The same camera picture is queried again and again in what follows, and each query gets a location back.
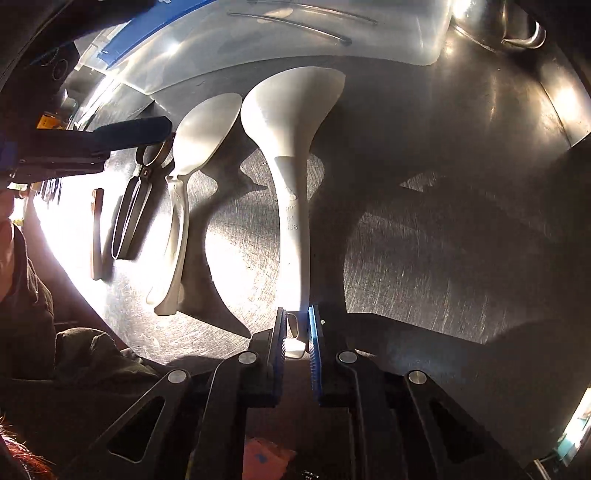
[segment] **black tongs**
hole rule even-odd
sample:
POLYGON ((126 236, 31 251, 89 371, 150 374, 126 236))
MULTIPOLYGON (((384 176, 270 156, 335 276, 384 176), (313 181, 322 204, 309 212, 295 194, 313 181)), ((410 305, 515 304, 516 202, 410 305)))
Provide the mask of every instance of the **black tongs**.
POLYGON ((173 147, 174 133, 156 145, 138 147, 135 170, 127 183, 113 231, 111 254, 115 259, 127 258, 129 245, 152 190, 152 177, 168 157, 173 147))

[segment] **clear plastic cover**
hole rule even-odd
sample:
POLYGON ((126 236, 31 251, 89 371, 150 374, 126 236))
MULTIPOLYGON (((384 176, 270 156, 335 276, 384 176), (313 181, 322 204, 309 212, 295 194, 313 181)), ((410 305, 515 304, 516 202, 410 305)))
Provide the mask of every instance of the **clear plastic cover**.
POLYGON ((451 4, 217 0, 160 29, 110 68, 96 53, 84 63, 147 95, 203 73, 281 57, 343 55, 429 65, 441 52, 451 4))

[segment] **metal bolt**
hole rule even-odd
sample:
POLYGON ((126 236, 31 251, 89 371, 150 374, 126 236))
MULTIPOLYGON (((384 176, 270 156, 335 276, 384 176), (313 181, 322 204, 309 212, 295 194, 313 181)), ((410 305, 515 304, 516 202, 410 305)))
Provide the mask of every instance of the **metal bolt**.
POLYGON ((354 364, 357 361, 357 354, 349 350, 339 353, 339 360, 344 364, 354 364))
POLYGON ((408 374, 408 379, 415 385, 423 385, 427 381, 427 376, 420 370, 413 370, 408 374))
POLYGON ((187 379, 187 374, 182 370, 173 370, 168 374, 168 381, 171 383, 183 383, 187 379))
POLYGON ((238 355, 238 361, 242 365, 251 365, 256 362, 256 353, 242 352, 240 355, 238 355))

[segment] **blue strip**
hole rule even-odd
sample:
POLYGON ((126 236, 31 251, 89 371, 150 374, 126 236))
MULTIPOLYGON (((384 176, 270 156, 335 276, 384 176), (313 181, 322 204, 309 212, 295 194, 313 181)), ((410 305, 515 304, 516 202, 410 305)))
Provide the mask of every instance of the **blue strip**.
POLYGON ((10 171, 17 165, 17 144, 0 137, 0 170, 10 171))
POLYGON ((318 324, 316 323, 316 312, 314 307, 308 309, 309 329, 308 346, 310 351, 310 375, 312 380, 312 391, 314 397, 319 400, 322 396, 322 359, 320 357, 320 344, 318 341, 318 324))
POLYGON ((157 5, 124 26, 97 57, 106 62, 109 68, 150 35, 213 1, 215 0, 170 0, 169 3, 165 3, 158 0, 157 5))

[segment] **person's hair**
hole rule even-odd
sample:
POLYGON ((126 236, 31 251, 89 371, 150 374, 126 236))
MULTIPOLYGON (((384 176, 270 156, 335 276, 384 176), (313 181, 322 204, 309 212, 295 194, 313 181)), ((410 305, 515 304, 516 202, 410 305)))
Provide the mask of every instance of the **person's hair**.
POLYGON ((51 472, 42 457, 33 455, 27 447, 16 441, 15 436, 7 430, 6 425, 2 424, 1 417, 0 437, 2 437, 2 441, 6 444, 9 454, 22 465, 31 479, 57 480, 57 477, 51 472))

